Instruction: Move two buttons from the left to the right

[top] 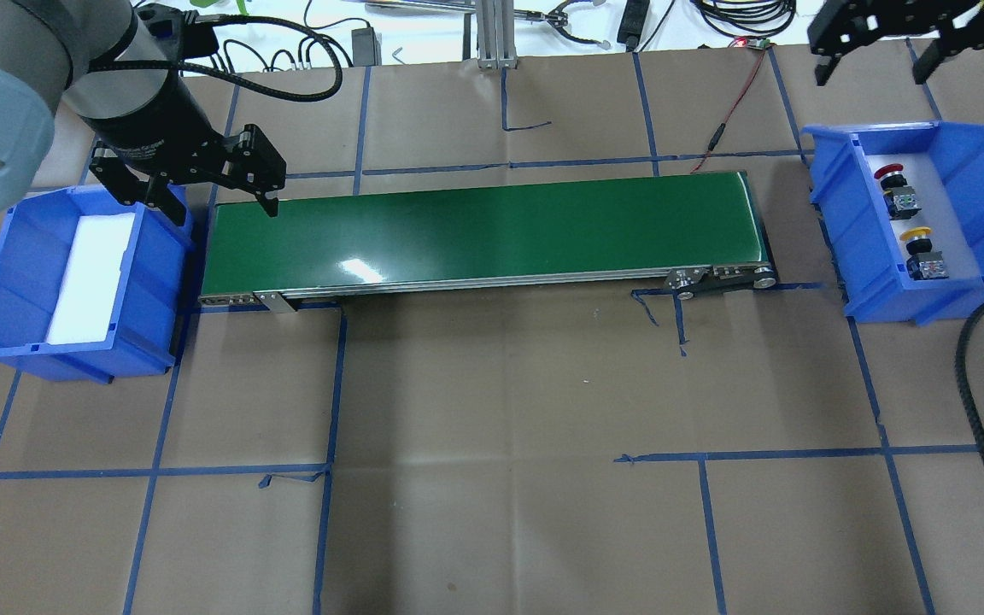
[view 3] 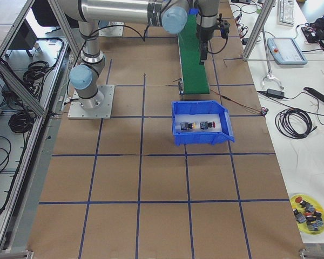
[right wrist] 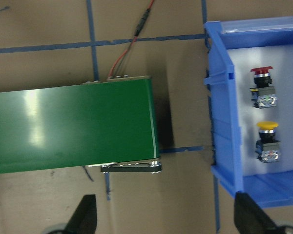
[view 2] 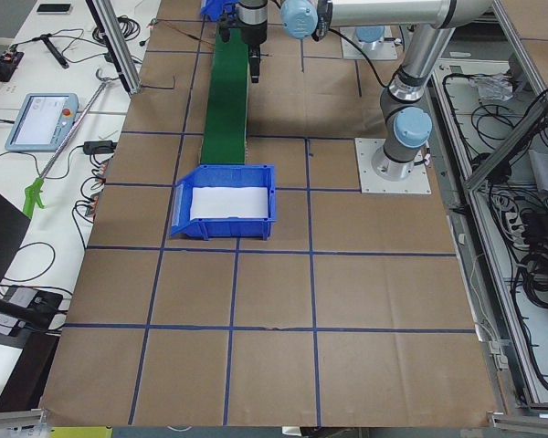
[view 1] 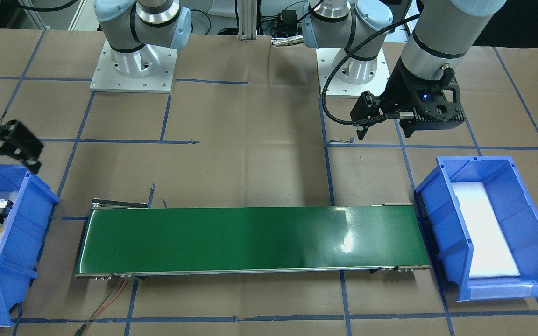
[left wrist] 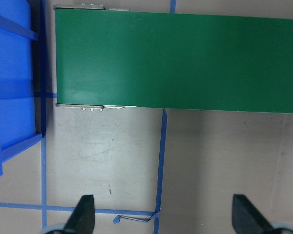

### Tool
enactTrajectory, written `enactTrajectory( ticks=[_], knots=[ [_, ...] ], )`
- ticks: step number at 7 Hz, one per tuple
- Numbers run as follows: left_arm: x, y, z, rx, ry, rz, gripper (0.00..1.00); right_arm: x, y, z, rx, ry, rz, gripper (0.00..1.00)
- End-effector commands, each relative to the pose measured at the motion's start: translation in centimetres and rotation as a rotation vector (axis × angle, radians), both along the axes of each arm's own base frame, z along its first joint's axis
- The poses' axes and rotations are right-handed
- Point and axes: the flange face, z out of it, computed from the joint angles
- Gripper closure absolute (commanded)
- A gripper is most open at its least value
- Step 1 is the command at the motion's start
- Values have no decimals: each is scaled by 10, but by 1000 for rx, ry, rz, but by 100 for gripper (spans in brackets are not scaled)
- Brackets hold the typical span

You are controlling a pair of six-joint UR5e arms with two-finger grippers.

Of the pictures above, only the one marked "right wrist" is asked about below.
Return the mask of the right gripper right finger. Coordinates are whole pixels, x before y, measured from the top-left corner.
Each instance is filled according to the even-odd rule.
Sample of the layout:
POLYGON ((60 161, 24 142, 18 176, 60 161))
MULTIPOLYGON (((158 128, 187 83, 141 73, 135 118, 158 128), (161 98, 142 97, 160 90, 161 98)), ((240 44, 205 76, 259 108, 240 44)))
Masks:
POLYGON ((240 234, 277 233, 277 225, 248 193, 237 192, 235 194, 234 224, 240 234))

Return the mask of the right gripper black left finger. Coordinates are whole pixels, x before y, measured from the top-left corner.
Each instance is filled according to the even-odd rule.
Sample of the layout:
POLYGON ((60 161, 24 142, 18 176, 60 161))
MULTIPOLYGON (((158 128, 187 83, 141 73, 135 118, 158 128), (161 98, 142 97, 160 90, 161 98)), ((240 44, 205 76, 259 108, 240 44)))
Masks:
POLYGON ((84 195, 64 228, 64 234, 94 234, 97 229, 96 195, 84 195))

